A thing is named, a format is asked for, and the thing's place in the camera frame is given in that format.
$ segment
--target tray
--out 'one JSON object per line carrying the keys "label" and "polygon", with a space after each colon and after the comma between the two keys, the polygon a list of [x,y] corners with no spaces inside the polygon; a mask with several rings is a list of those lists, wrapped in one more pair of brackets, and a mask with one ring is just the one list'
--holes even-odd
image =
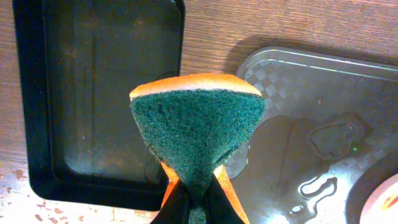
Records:
{"label": "tray", "polygon": [[182,0],[14,0],[29,180],[42,198],[159,210],[168,184],[129,109],[179,75]]}
{"label": "tray", "polygon": [[251,223],[359,223],[398,173],[398,68],[270,47],[236,75],[267,100],[227,166]]}

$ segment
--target green scouring pad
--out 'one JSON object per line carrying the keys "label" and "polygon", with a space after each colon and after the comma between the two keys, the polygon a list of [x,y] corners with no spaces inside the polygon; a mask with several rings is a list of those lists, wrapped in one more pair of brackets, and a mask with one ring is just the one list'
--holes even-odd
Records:
{"label": "green scouring pad", "polygon": [[237,77],[199,74],[140,86],[130,107],[147,148],[177,173],[200,213],[213,171],[250,139],[265,101]]}

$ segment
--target rectangular black tray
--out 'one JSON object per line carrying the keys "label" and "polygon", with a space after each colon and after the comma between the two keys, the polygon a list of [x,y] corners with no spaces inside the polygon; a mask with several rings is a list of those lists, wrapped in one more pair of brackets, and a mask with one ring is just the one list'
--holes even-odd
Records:
{"label": "rectangular black tray", "polygon": [[168,184],[129,109],[179,75],[183,0],[14,0],[29,180],[42,198],[158,210]]}

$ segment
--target brown wood grain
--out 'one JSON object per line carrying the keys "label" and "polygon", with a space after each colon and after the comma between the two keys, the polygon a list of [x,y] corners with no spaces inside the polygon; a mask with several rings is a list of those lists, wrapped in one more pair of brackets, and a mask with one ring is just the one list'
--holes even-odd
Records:
{"label": "brown wood grain", "polygon": [[[186,0],[182,74],[235,73],[255,50],[283,46],[398,65],[397,0]],[[36,196],[27,180],[11,0],[0,0],[0,223],[149,223],[155,212]]]}

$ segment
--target wet gray tray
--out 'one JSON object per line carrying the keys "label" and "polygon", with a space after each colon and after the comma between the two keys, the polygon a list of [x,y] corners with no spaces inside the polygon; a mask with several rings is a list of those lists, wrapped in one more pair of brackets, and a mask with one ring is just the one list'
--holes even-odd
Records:
{"label": "wet gray tray", "polygon": [[227,165],[251,223],[359,223],[398,173],[398,68],[271,47],[236,75],[267,100]]}

